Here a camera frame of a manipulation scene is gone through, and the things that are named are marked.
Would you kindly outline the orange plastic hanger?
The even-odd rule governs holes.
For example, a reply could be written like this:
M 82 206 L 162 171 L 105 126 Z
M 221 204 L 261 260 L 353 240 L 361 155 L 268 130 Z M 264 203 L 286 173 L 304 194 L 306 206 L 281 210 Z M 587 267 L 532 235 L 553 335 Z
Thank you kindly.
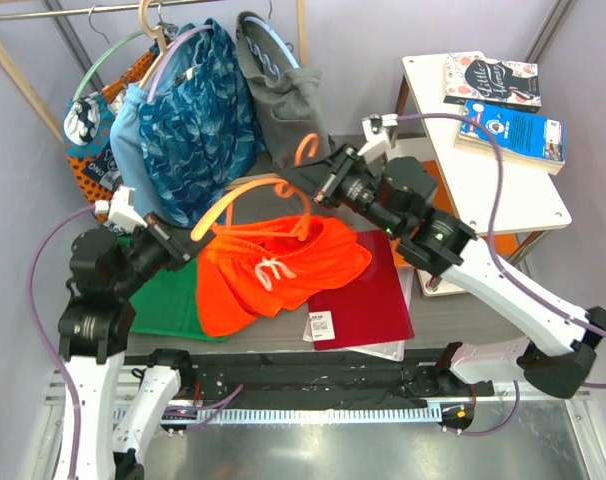
M 308 196 L 289 182 L 274 174 L 237 185 L 218 200 L 199 220 L 191 231 L 191 240 L 203 240 L 208 232 L 215 234 L 234 233 L 234 203 L 241 202 L 241 211 L 252 219 L 259 213 L 284 213 L 284 207 L 277 207 L 278 201 L 287 201 L 292 196 L 299 198 L 302 218 L 284 236 L 303 240 L 306 238 L 312 215 Z

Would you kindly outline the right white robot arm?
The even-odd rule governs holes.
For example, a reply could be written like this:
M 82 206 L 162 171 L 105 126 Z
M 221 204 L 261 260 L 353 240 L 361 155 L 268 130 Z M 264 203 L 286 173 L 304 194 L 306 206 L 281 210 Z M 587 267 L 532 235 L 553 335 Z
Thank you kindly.
M 437 182 L 416 158 L 394 158 L 374 175 L 344 145 L 279 174 L 320 206 L 349 207 L 395 240 L 407 263 L 472 294 L 521 331 L 502 343 L 449 344 L 434 371 L 440 391 L 455 395 L 479 382 L 526 381 L 569 399 L 585 384 L 606 334 L 606 310 L 562 300 L 492 253 L 467 224 L 432 206 Z

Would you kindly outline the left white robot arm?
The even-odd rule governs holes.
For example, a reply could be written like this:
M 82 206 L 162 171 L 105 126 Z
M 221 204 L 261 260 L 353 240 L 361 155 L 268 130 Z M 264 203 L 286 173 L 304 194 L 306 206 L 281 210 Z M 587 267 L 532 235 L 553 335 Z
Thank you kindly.
M 66 286 L 71 297 L 58 322 L 66 383 L 64 429 L 56 478 L 141 479 L 147 449 L 166 406 L 188 397 L 196 372 L 185 350 L 158 348 L 148 357 L 133 403 L 112 424 L 116 390 L 135 309 L 132 296 L 158 272 L 178 271 L 213 239 L 148 214 L 128 243 L 105 227 L 73 242 Z

